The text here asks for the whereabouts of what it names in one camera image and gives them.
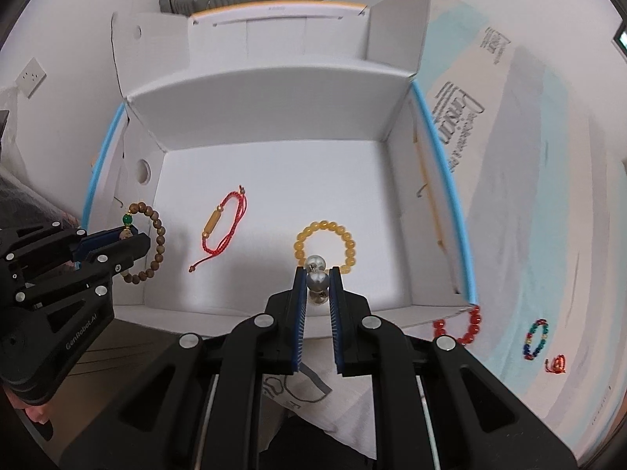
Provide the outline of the left hand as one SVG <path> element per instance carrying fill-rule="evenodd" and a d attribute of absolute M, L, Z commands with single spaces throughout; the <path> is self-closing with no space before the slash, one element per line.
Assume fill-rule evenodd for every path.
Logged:
<path fill-rule="evenodd" d="M 50 406 L 49 404 L 42 405 L 30 405 L 23 402 L 18 398 L 7 386 L 4 388 L 9 403 L 12 404 L 15 410 L 21 410 L 25 416 L 27 416 L 33 423 L 36 431 L 43 439 L 49 441 L 53 436 L 53 426 L 50 421 Z"/>

